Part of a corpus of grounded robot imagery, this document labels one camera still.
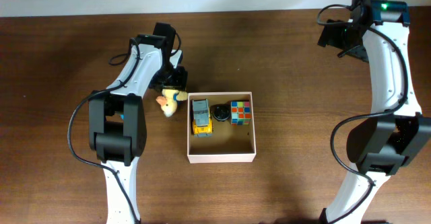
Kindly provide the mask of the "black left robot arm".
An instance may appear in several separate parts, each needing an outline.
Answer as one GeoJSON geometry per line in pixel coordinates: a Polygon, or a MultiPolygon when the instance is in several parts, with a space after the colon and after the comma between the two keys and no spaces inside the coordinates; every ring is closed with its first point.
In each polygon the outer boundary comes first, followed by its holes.
{"type": "Polygon", "coordinates": [[[174,45],[179,41],[176,30],[160,22],[152,34],[131,38],[119,76],[88,101],[90,149],[105,174],[108,223],[141,221],[136,174],[147,139],[142,99],[147,89],[186,89],[183,53],[174,45]]]}

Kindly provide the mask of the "yellow grey toy truck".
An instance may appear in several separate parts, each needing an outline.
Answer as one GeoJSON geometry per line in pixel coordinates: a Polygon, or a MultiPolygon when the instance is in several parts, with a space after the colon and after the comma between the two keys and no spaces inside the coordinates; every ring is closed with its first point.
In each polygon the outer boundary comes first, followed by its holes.
{"type": "Polygon", "coordinates": [[[211,137],[213,134],[213,122],[209,109],[209,101],[193,100],[193,134],[195,137],[211,137]]]}

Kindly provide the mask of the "multicoloured puzzle cube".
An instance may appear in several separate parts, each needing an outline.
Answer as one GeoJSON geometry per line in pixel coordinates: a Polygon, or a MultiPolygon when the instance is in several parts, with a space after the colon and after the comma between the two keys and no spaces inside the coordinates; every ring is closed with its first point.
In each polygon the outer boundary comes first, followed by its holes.
{"type": "Polygon", "coordinates": [[[234,126],[249,125],[252,119],[251,103],[249,101],[230,102],[230,122],[234,126]]]}

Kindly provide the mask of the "yellow plush duck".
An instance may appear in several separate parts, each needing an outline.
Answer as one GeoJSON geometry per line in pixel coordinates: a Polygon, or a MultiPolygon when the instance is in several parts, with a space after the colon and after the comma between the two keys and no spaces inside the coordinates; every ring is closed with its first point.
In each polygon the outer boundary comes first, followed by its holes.
{"type": "Polygon", "coordinates": [[[156,98],[164,115],[171,117],[178,108],[178,102],[186,101],[188,93],[177,89],[163,89],[162,95],[156,98]]]}

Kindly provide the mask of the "black round ridged disc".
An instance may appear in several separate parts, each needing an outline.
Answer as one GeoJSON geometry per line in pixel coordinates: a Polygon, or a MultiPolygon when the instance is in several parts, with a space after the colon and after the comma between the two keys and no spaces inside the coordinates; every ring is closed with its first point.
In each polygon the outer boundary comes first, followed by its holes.
{"type": "Polygon", "coordinates": [[[230,107],[225,104],[213,105],[211,114],[218,122],[225,122],[230,118],[230,107]]]}

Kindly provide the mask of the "pink box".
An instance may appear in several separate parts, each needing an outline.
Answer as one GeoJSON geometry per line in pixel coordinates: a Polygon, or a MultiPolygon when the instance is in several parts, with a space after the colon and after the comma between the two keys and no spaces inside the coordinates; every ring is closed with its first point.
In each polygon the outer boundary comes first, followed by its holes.
{"type": "Polygon", "coordinates": [[[203,92],[190,93],[187,100],[187,157],[190,163],[233,163],[252,162],[257,154],[253,95],[244,92],[203,92]],[[247,112],[251,119],[248,124],[233,124],[228,118],[221,122],[211,118],[210,136],[199,137],[193,132],[193,102],[206,100],[208,107],[231,106],[232,102],[248,102],[247,112]]]}

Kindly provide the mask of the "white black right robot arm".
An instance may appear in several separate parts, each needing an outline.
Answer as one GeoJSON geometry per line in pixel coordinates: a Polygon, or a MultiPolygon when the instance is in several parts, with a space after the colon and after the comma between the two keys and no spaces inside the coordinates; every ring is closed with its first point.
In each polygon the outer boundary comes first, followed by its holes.
{"type": "Polygon", "coordinates": [[[408,59],[407,3],[352,0],[350,18],[323,22],[322,47],[369,64],[372,106],[355,117],[346,143],[346,177],[321,223],[360,223],[380,187],[409,165],[430,140],[430,119],[422,114],[408,59]]]}

